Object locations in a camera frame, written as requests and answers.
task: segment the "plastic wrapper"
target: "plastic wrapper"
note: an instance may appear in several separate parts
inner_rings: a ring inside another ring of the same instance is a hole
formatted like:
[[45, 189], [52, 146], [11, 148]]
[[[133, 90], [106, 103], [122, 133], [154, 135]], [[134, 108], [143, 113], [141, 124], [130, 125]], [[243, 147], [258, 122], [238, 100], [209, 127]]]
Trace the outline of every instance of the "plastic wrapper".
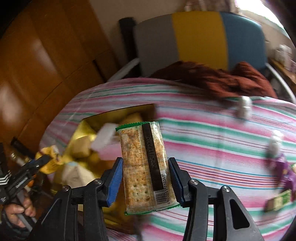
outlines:
[[289, 170], [287, 174], [284, 188], [291, 189], [292, 193], [296, 191], [296, 174], [292, 170]]
[[286, 175], [289, 172], [289, 165], [287, 159], [283, 153], [280, 154], [278, 158], [275, 159], [276, 162], [276, 172], [279, 177], [279, 181], [282, 182], [286, 179]]
[[145, 214], [178, 205], [158, 122], [116, 128], [123, 156], [123, 181], [128, 214]]
[[292, 195], [291, 190], [286, 190], [286, 191], [280, 193], [279, 195], [277, 195], [276, 197], [268, 200], [267, 204], [266, 204], [266, 211], [280, 210], [286, 204], [290, 203], [291, 195]]

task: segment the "screw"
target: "screw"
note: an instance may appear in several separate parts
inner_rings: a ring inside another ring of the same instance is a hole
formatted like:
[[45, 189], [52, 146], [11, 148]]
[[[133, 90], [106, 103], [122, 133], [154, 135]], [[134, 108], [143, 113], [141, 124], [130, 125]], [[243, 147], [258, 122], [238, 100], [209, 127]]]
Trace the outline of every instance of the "screw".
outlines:
[[226, 192], [230, 192], [230, 187], [229, 187], [229, 186], [223, 186], [223, 188], [224, 188], [224, 190], [225, 190]]
[[16, 158], [17, 158], [17, 156], [16, 156], [14, 153], [11, 153], [10, 157], [11, 157], [11, 159], [14, 160], [14, 161], [15, 161]]
[[191, 179], [191, 180], [189, 181], [189, 183], [190, 183], [191, 185], [197, 185], [197, 184], [198, 184], [198, 180], [196, 180], [196, 179]]
[[100, 184], [102, 184], [102, 182], [103, 182], [103, 181], [102, 181], [101, 179], [99, 179], [99, 178], [94, 180], [94, 183], [95, 183], [96, 185], [100, 185]]
[[62, 187], [62, 190], [64, 192], [68, 191], [69, 189], [70, 189], [70, 186], [68, 186], [68, 185], [65, 185], [65, 186]]

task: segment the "wooden cabinet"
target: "wooden cabinet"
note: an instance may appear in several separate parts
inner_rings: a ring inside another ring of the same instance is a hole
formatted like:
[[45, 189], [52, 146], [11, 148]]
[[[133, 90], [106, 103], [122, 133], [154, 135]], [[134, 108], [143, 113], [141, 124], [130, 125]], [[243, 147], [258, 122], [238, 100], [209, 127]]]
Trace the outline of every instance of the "wooden cabinet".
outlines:
[[59, 111], [117, 70], [87, 0], [33, 0], [0, 39], [0, 140], [37, 151]]

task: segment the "table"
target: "table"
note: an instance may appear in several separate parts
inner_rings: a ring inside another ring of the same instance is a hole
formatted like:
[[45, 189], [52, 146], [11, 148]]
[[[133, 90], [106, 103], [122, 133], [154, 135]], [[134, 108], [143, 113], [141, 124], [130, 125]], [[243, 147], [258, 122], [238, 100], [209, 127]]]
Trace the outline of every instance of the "table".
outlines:
[[285, 69], [285, 67], [273, 58], [269, 58], [269, 63], [278, 71], [286, 81], [293, 93], [296, 93], [296, 74]]
[[[85, 117], [129, 106], [155, 103], [168, 157], [207, 186], [230, 186], [258, 225], [265, 240], [280, 240], [296, 214], [296, 202], [277, 212], [263, 212], [269, 198], [283, 189], [267, 158], [273, 130], [284, 134], [282, 151], [296, 162], [296, 105], [270, 97], [252, 97], [249, 119], [236, 117], [237, 99], [208, 100], [200, 89], [151, 78], [98, 85], [74, 97], [48, 126], [40, 147], [57, 145], [62, 153]], [[144, 240], [182, 240], [187, 208], [147, 216]], [[110, 240], [136, 240], [108, 230]], [[213, 239], [209, 206], [208, 240]]]

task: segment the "barcode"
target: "barcode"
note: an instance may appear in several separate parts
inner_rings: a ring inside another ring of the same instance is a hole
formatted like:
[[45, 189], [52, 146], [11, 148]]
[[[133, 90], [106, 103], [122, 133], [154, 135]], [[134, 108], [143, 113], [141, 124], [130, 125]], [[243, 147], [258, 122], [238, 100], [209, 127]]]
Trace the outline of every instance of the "barcode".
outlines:
[[161, 203], [167, 202], [165, 189], [159, 190], [159, 191], [154, 191], [154, 197], [156, 200], [156, 204], [161, 204]]

